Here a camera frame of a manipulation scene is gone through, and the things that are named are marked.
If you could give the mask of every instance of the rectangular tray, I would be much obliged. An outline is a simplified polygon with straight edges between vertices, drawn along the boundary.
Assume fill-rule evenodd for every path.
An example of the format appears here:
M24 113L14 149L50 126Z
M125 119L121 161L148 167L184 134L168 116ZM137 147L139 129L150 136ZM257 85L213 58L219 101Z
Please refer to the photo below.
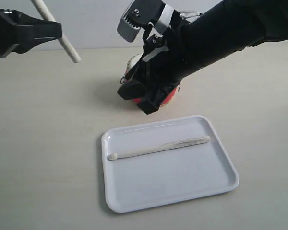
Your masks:
M206 144L109 161L112 153L211 137ZM111 129L102 137L107 205L126 213L229 192L239 184L210 121L191 116Z

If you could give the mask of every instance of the white stick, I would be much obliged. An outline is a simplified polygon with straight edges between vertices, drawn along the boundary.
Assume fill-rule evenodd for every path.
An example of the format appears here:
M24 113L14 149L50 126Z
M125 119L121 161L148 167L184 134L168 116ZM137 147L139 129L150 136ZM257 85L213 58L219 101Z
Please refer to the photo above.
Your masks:
M43 0L31 0L31 2L44 20L53 22L56 21ZM72 44L69 42L64 33L62 33L62 38L59 39L59 42L74 63L79 63L81 61L81 57L79 56L75 48L72 46Z
M188 140L181 140L181 141L175 141L171 143L166 143L157 147L152 147L152 148L146 148L146 149L135 149L133 151L129 152L124 152L124 153L113 153L108 156L108 160L110 161L115 161L117 159L122 159L122 158L129 158L129 157L136 157L136 156L141 156L141 155L146 155L154 152L161 152L161 151L166 151L166 150L172 150L172 149L178 149L178 148L183 148L187 146L192 146L192 145L200 145L200 144L205 144L210 141L209 136L205 136L202 138L193 138L193 139L188 139Z

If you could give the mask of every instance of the table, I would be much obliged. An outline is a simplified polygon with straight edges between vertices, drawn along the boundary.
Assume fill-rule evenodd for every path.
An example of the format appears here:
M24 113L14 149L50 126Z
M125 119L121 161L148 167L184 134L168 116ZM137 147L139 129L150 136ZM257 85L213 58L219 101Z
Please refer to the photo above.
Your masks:
M145 115L116 94L140 48L0 59L0 230L288 230L288 42L248 48L183 80ZM240 174L230 193L130 214L105 203L108 129L203 115Z

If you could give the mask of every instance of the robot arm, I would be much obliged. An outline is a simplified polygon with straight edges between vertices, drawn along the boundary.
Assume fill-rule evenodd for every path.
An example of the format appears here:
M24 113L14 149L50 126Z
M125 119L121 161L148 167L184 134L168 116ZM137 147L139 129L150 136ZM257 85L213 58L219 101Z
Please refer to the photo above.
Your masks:
M143 55L118 90L156 112L181 80L214 62L264 42L288 40L288 0L223 0L189 22L161 0L134 0L118 26L128 42L143 33ZM160 34L149 37L152 28Z
M62 37L61 24L32 18L20 11L0 10L0 58L23 54Z

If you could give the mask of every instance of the plastic tray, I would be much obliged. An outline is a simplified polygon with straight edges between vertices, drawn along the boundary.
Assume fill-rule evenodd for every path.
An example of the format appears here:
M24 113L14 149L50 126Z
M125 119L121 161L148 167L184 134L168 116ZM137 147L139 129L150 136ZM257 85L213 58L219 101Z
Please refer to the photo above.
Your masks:
M211 137L207 144L109 161L112 153ZM109 130L102 137L106 201L126 213L229 192L239 176L210 121L191 116Z

